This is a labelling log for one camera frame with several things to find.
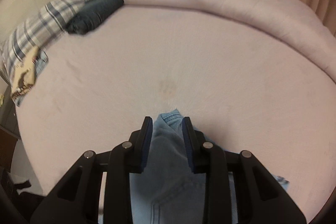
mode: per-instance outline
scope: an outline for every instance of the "metal screw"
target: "metal screw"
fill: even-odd
[[[244,158],[252,157],[252,153],[250,151],[247,151],[247,150],[244,150],[243,152],[241,152],[241,154]]]
[[[88,150],[84,153],[84,157],[86,157],[87,159],[91,158],[93,155],[95,154],[95,152],[93,152],[92,150]]]
[[[132,145],[133,145],[133,144],[132,144],[131,142],[124,142],[124,143],[122,143],[121,146],[122,146],[123,148],[127,149],[127,148],[132,147]]]
[[[211,142],[205,142],[205,143],[203,143],[203,147],[207,148],[207,149],[210,149],[210,148],[213,148],[213,144]]]

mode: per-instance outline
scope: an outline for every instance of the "shirt pocket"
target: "shirt pocket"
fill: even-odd
[[[151,224],[202,224],[205,182],[183,179],[152,203]]]

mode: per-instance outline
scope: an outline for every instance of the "white floor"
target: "white floor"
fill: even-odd
[[[24,189],[24,191],[42,195],[41,185],[29,162],[23,143],[20,140],[17,141],[15,146],[10,173],[15,183],[29,179],[31,187]]]

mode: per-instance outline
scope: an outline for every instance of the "bed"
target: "bed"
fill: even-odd
[[[95,31],[47,46],[49,63],[16,110],[44,193],[85,150],[110,150],[144,116],[178,108],[223,148],[249,149],[288,179],[311,221],[336,184],[330,28],[299,0],[124,1]]]

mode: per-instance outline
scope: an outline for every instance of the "striped pillow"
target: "striped pillow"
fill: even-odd
[[[15,67],[22,63],[28,51],[35,45],[43,48],[57,38],[83,5],[83,0],[52,0],[37,15],[18,25],[5,41],[2,53],[11,83]]]

